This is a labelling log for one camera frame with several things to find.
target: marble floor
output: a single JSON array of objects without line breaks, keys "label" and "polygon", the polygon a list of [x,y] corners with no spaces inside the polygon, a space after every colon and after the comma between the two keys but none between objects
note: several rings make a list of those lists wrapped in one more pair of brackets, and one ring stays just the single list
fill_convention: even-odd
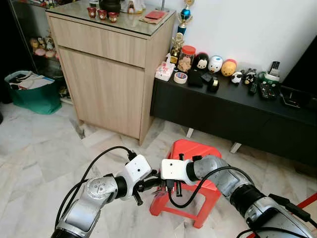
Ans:
[{"label": "marble floor", "polygon": [[[0,237],[44,238],[53,232],[58,207],[69,189],[101,151],[124,145],[143,154],[159,168],[172,143],[186,138],[187,128],[155,119],[142,146],[136,139],[93,126],[76,124],[71,105],[63,104],[53,115],[35,114],[13,104],[0,104]],[[223,159],[246,171],[265,194],[275,193],[299,203],[317,191],[316,178],[297,173],[292,163],[279,156],[242,146],[231,154],[231,141],[194,131],[191,140],[216,147]],[[126,152],[104,155],[89,177],[116,173],[127,162]],[[134,199],[116,200],[105,206],[92,238],[223,238],[235,237],[247,228],[238,212],[221,197],[201,229],[192,221],[161,213],[149,213],[151,190]],[[187,207],[197,212],[203,198]]]}]

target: black tv stand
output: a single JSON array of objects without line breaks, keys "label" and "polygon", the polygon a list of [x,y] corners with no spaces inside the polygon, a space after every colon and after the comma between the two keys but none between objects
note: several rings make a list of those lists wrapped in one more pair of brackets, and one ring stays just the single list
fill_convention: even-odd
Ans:
[{"label": "black tv stand", "polygon": [[220,75],[217,92],[155,79],[151,115],[317,167],[316,111],[264,100]]}]

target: tape roll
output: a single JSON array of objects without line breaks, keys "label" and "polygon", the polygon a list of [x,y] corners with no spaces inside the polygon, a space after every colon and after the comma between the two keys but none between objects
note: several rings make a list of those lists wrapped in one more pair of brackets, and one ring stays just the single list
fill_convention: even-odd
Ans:
[{"label": "tape roll", "polygon": [[174,74],[174,81],[179,84],[184,84],[187,81],[187,74],[178,72]]}]

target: red stool leg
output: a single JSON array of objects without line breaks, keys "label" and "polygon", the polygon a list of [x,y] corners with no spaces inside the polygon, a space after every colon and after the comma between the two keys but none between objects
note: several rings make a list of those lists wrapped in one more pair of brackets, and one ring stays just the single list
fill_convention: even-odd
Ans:
[{"label": "red stool leg", "polygon": [[169,198],[168,198],[167,194],[165,194],[163,196],[160,194],[157,194],[152,201],[152,204],[150,207],[150,213],[153,216],[158,216],[160,214],[160,212],[164,209],[168,200],[169,200]]},{"label": "red stool leg", "polygon": [[205,202],[204,202],[202,208],[200,209],[200,211],[197,215],[197,218],[194,222],[194,227],[198,228],[198,229],[203,226],[205,220],[207,219],[211,210],[213,209],[213,207],[217,203],[219,197],[221,196],[221,193],[218,190],[212,191],[212,190],[204,189],[201,192],[201,194],[203,194],[205,196]]}]

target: small red cup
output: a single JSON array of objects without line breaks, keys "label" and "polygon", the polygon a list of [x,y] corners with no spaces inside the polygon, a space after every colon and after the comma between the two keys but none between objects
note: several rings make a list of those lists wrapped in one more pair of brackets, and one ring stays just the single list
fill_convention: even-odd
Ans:
[{"label": "small red cup", "polygon": [[107,11],[99,9],[98,16],[99,16],[100,20],[106,20],[107,19]]},{"label": "small red cup", "polygon": [[116,12],[108,12],[109,19],[112,23],[115,23],[117,21],[118,13]]},{"label": "small red cup", "polygon": [[96,17],[96,8],[95,7],[88,7],[88,14],[91,18],[95,18]]}]

